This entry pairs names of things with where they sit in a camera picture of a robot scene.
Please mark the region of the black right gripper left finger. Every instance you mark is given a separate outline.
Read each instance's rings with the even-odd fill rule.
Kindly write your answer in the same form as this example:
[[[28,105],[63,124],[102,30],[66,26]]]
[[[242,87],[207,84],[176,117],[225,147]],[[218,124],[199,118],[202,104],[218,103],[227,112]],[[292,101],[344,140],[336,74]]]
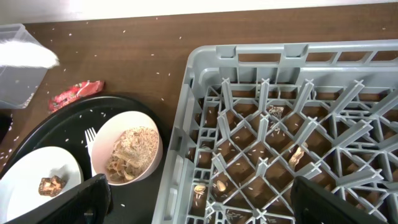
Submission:
[[[102,224],[110,203],[111,189],[106,176],[98,174],[9,223]]]

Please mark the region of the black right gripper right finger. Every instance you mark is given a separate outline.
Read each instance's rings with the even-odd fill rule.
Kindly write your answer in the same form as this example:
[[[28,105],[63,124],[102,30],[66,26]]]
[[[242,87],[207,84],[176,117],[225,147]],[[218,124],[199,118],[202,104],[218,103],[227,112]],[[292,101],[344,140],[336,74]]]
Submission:
[[[298,224],[383,224],[374,215],[350,205],[303,176],[294,179],[290,193]]]

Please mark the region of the brown food scrap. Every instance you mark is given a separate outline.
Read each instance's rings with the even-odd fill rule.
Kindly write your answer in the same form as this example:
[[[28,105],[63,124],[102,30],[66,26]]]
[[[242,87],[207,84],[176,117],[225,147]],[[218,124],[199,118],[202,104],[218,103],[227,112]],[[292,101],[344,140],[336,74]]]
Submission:
[[[55,197],[66,186],[67,181],[54,175],[51,178],[41,178],[38,193],[42,196]]]

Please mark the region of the pink bowl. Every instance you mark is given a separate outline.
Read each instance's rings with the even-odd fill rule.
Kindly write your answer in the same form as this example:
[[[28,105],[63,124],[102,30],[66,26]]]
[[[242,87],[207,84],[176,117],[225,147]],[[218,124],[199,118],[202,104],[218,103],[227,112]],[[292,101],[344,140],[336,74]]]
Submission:
[[[120,135],[122,135],[124,131],[140,126],[151,128],[157,131],[159,135],[159,146],[156,150],[155,158],[151,162],[150,166],[137,179],[117,184],[110,180],[109,173],[105,168],[108,159],[111,157],[114,142],[120,137]],[[119,186],[138,182],[150,176],[159,166],[162,156],[162,138],[154,120],[145,113],[138,111],[127,111],[112,117],[99,129],[93,143],[91,163],[95,173],[105,174],[109,184]]]

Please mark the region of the rice and peanut waste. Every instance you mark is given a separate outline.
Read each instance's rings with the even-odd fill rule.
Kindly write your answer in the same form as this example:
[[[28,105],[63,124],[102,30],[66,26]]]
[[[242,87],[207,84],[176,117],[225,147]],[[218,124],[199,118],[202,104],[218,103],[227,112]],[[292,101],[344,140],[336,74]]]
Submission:
[[[111,181],[121,184],[137,179],[150,166],[159,146],[157,131],[147,127],[131,128],[114,142],[106,170]]]

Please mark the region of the light grey plate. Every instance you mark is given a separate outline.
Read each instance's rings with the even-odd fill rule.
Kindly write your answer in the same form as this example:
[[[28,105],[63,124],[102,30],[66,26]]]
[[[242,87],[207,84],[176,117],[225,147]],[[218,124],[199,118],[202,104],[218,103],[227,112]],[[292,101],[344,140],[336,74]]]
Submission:
[[[1,179],[1,223],[50,201],[52,197],[39,194],[39,184],[41,179],[54,175],[66,181],[62,192],[84,180],[77,160],[61,147],[42,147],[18,160]]]

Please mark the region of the red snack wrapper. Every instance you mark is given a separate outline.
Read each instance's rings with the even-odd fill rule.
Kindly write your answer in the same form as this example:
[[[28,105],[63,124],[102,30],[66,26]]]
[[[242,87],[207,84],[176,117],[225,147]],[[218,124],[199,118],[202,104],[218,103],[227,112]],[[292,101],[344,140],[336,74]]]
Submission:
[[[103,88],[104,81],[101,80],[95,82],[85,81],[72,85],[68,90],[63,91],[61,94],[49,100],[49,111],[52,113],[56,112],[80,98],[101,92]]]

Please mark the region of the white tissue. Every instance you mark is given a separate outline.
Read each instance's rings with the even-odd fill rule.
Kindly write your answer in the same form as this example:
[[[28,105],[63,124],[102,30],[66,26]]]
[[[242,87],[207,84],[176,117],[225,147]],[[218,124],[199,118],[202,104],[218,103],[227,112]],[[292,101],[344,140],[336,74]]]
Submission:
[[[50,69],[59,64],[57,55],[39,44],[16,40],[1,42],[2,67]]]

